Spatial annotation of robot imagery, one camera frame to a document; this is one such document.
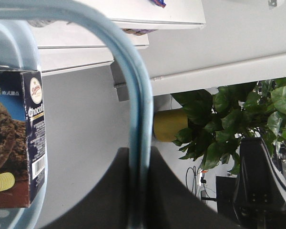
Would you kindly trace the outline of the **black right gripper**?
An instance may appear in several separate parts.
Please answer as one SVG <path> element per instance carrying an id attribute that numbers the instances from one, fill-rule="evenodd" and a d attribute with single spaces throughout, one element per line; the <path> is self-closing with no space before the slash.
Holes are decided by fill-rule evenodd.
<path id="1" fill-rule="evenodd" d="M 260 137 L 241 141 L 233 209 L 245 229 L 286 229 L 286 179 Z"/>

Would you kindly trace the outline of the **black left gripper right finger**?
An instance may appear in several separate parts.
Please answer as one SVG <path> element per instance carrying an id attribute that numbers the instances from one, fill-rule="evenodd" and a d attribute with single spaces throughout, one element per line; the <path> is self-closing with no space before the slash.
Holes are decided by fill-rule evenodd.
<path id="1" fill-rule="evenodd" d="M 237 229 L 196 198 L 152 146 L 146 196 L 148 229 Z"/>

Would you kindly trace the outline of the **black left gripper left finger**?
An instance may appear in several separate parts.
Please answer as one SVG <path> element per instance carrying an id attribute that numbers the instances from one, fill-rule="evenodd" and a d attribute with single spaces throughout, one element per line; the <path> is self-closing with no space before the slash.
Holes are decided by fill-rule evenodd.
<path id="1" fill-rule="evenodd" d="M 118 149 L 96 186 L 45 229 L 125 229 L 128 226 L 129 149 Z"/>

